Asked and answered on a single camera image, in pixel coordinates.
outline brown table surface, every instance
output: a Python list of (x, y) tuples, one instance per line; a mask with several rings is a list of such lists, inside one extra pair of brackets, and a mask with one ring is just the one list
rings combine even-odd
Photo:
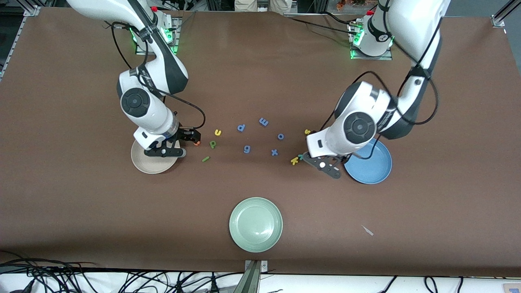
[[(274, 13), (197, 13), (182, 27), (190, 81), (179, 96), (206, 112), (203, 142), (147, 175), (130, 160), (136, 126), (116, 94), (126, 66), (103, 25), (67, 8), (27, 20), (0, 82), (1, 248), (119, 268), (240, 271), (262, 259), (278, 273), (520, 275), (521, 79), (488, 18), (443, 22), (439, 112), (383, 140), (393, 169), (377, 185), (290, 159), (363, 71), (398, 89), (410, 62), (395, 48), (393, 61), (351, 60), (341, 32)], [(141, 62), (128, 33), (116, 33), (129, 62)], [(185, 125), (201, 121), (167, 105)], [(432, 107), (429, 90), (420, 118)], [(229, 235), (230, 213), (248, 197), (270, 199), (283, 216), (280, 241), (264, 253)]]

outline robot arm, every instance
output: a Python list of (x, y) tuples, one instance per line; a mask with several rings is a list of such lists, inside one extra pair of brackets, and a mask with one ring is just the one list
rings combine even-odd
[(336, 157), (340, 161), (364, 147), (376, 133), (387, 139), (407, 135), (413, 127), (410, 121), (416, 119), (428, 78), (438, 58), (441, 36), (436, 28), (450, 1), (386, 2), (385, 6), (379, 5), (374, 15), (364, 17), (363, 23), (367, 33), (358, 47), (368, 55), (383, 54), (392, 40), (392, 32), (394, 38), (403, 45), (411, 57), (421, 61), (419, 64), (413, 62), (400, 97), (392, 99), (386, 91), (377, 89), (367, 82), (350, 85), (335, 107), (334, 123), (320, 132), (307, 136), (309, 153), (304, 155), (304, 160), (333, 178), (339, 178), (340, 173), (333, 164), (329, 164), (328, 159), (312, 158)]
[[(138, 37), (156, 55), (153, 61), (120, 74), (117, 92), (125, 115), (138, 129), (136, 141), (147, 151), (158, 143), (178, 137), (179, 121), (159, 100), (161, 93), (175, 94), (184, 90), (188, 73), (173, 54), (157, 28), (157, 17), (147, 7), (146, 0), (67, 0), (80, 14), (109, 22), (128, 23), (137, 29)], [(199, 141), (199, 133), (192, 132), (189, 140)]]

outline metal clamp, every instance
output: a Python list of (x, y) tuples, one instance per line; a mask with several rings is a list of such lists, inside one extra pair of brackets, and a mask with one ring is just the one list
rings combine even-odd
[[(250, 265), (252, 261), (245, 261), (244, 262), (244, 270), (246, 271), (248, 269), (248, 266)], [(260, 261), (260, 271), (261, 273), (266, 273), (268, 271), (268, 261)]]
[[(330, 164), (331, 159), (336, 160), (336, 162)], [(308, 152), (305, 152), (302, 154), (302, 160), (334, 179), (340, 178), (340, 170), (337, 168), (337, 165), (344, 160), (341, 157), (311, 157)]]
[(503, 21), (505, 17), (507, 17), (512, 11), (514, 11), (519, 5), (521, 5), (521, 0), (509, 0), (498, 12), (493, 14), (490, 17), (492, 21), (492, 25), (495, 28), (501, 28), (505, 26), (505, 22)]
[(45, 0), (16, 0), (16, 2), (23, 8), (23, 16), (36, 16), (40, 12), (40, 6), (46, 6), (47, 4)]
[(257, 293), (264, 269), (268, 269), (267, 261), (246, 261), (246, 270), (233, 293)]

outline metal frame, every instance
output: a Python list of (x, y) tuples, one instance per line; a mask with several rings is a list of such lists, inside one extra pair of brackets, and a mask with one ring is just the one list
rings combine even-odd
[(493, 14), (490, 18), (492, 20), (492, 25), (495, 28), (500, 28), (505, 26), (505, 22), (503, 21), (505, 17), (507, 17), (512, 11), (514, 11), (519, 5), (521, 5), (521, 0), (509, 0), (498, 12)]
[[(181, 38), (181, 25), (183, 23), (183, 18), (182, 17), (171, 17), (171, 22), (172, 22), (172, 27), (176, 28), (176, 30), (174, 30), (172, 32), (173, 42), (169, 43), (168, 47), (173, 50), (174, 54), (177, 54), (177, 49), (179, 47), (179, 39)], [(136, 55), (145, 55), (145, 51), (138, 46), (136, 40), (134, 40), (134, 41), (136, 43), (135, 54)], [(148, 54), (154, 55), (154, 52), (149, 51)]]
[(13, 52), (15, 50), (16, 43), (18, 43), (18, 39), (20, 38), (20, 35), (22, 34), (23, 26), (26, 24), (27, 16), (24, 16), (22, 23), (20, 24), (20, 28), (18, 29), (18, 32), (16, 33), (15, 41), (13, 42), (13, 45), (11, 46), (11, 50), (9, 50), (9, 55), (7, 55), (7, 58), (5, 59), (5, 64), (2, 67), (2, 71), (0, 71), (0, 81), (2, 81), (2, 78), (4, 77), (4, 72), (7, 69), (7, 65), (9, 64), (9, 61), (11, 60), (11, 56), (13, 55)]
[(54, 6), (54, 0), (16, 0), (20, 7), (25, 11), (23, 16), (36, 16), (40, 12), (40, 7)]
[(268, 269), (267, 261), (246, 261), (246, 266), (247, 269), (233, 293), (257, 293), (261, 281), (261, 272)]
[(319, 13), (327, 10), (329, 0), (315, 0), (315, 12)]

